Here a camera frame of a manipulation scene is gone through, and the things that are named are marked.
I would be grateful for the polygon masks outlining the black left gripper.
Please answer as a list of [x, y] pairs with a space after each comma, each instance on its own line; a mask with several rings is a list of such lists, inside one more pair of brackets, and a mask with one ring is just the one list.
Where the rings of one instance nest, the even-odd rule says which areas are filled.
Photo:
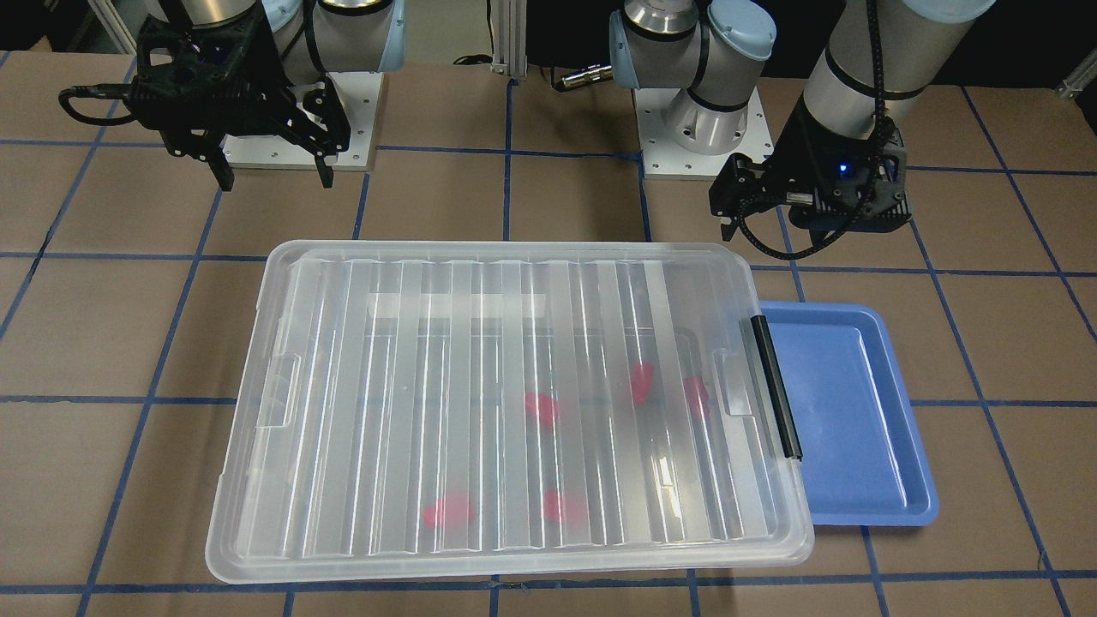
[[839, 229], [892, 233], [906, 225], [908, 152], [893, 117], [883, 117], [882, 133], [886, 141], [839, 135], [799, 101], [771, 156], [757, 162], [732, 153], [710, 186], [710, 214], [720, 218], [723, 242], [745, 218], [779, 206], [813, 242]]

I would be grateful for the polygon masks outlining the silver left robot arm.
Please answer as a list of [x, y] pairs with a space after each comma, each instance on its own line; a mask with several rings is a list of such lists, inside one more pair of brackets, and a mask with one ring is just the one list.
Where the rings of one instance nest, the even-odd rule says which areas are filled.
[[728, 153], [710, 186], [724, 242], [798, 261], [912, 218], [898, 126], [988, 1], [847, 1], [773, 149], [734, 152], [778, 27], [753, 1], [626, 1], [608, 19], [614, 80], [674, 90], [675, 143]]

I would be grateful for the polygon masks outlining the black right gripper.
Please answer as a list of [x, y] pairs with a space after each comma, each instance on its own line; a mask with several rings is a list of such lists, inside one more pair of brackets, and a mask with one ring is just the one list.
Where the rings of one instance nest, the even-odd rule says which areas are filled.
[[220, 191], [235, 183], [222, 145], [228, 136], [278, 136], [313, 158], [323, 188], [333, 187], [327, 159], [346, 152], [351, 137], [344, 109], [328, 77], [295, 93], [264, 15], [189, 36], [148, 16], [138, 51], [125, 108], [142, 128], [160, 133], [173, 156], [207, 164]]

